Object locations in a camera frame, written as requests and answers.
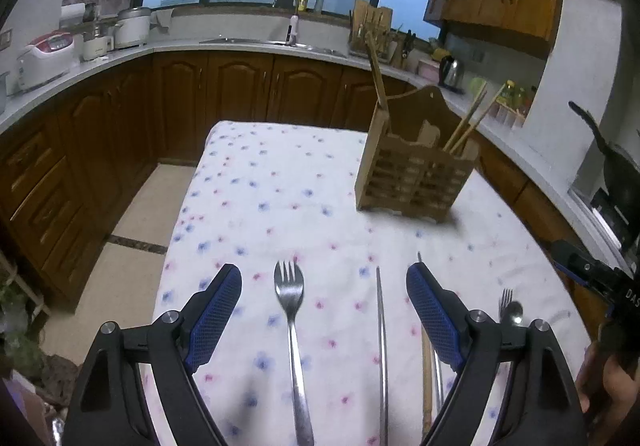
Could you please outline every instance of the utensil basket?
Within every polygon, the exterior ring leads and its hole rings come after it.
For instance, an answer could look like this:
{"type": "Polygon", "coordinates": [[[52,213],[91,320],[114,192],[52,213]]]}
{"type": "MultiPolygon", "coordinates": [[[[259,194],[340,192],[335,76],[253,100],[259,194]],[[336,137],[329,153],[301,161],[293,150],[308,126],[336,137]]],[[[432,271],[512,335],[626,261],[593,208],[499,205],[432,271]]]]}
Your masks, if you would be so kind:
{"type": "Polygon", "coordinates": [[[377,59],[369,59],[378,102],[355,182],[356,207],[442,221],[474,169],[478,144],[468,139],[457,156],[417,141],[425,119],[439,125],[441,141],[449,139],[459,119],[436,86],[387,98],[377,59]]]}

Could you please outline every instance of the rice cooker lid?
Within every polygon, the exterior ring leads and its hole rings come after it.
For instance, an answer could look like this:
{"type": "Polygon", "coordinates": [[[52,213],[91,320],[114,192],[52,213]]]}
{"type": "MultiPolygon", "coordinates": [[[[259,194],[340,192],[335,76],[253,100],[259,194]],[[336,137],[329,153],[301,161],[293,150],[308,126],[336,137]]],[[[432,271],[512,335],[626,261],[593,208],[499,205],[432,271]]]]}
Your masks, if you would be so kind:
{"type": "Polygon", "coordinates": [[[130,8],[118,13],[118,20],[134,19],[135,17],[148,17],[151,15],[151,8],[130,8]]]}

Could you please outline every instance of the spoon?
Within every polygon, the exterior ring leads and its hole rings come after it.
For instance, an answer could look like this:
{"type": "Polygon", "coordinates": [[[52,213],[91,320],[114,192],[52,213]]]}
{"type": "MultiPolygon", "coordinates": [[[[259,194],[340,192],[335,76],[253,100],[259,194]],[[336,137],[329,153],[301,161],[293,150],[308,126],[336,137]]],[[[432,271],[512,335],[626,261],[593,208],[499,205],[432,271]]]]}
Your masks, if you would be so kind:
{"type": "Polygon", "coordinates": [[[517,327],[522,323],[522,304],[519,301],[510,301],[504,308],[504,314],[500,321],[517,327]]]}

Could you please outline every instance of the human hand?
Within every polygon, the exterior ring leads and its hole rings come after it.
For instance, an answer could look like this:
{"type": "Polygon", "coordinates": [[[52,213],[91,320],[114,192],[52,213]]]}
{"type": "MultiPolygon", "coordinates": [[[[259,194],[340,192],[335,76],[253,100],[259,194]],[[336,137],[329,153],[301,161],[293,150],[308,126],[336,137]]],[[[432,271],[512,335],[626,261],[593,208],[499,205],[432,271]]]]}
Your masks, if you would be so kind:
{"type": "MultiPolygon", "coordinates": [[[[591,367],[596,359],[598,344],[592,343],[584,354],[584,362],[575,380],[575,387],[580,398],[582,412],[589,410],[589,397],[583,392],[587,379],[591,375],[591,367]]],[[[597,423],[589,436],[590,446],[603,446],[624,421],[626,414],[633,407],[640,392],[640,376],[633,379],[618,364],[615,355],[612,354],[604,365],[602,384],[611,398],[610,407],[597,417],[597,423]]]]}

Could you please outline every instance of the white tablecloth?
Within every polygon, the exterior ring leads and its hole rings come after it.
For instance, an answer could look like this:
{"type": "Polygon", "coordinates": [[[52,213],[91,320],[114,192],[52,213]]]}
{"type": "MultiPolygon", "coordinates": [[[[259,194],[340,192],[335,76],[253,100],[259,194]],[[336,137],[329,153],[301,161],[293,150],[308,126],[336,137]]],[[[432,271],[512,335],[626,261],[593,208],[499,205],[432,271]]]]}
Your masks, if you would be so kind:
{"type": "MultiPolygon", "coordinates": [[[[589,340],[555,271],[491,187],[473,172],[447,223],[358,213],[353,186],[366,134],[270,123],[218,123],[180,210],[154,318],[181,309],[225,263],[242,295],[207,365],[194,375],[230,445],[289,446],[295,434],[287,328],[273,290],[278,260],[296,259],[305,298],[296,328],[316,445],[375,445],[379,367],[375,268],[388,339],[389,444],[420,443],[420,322],[405,288],[417,252],[445,289],[497,319],[505,287],[527,325],[551,322],[573,375],[589,340]]],[[[487,443],[507,369],[474,444],[487,443]]],[[[146,397],[163,445],[174,444],[153,376],[146,397]]],[[[444,365],[448,387],[452,372],[444,365]]]]}

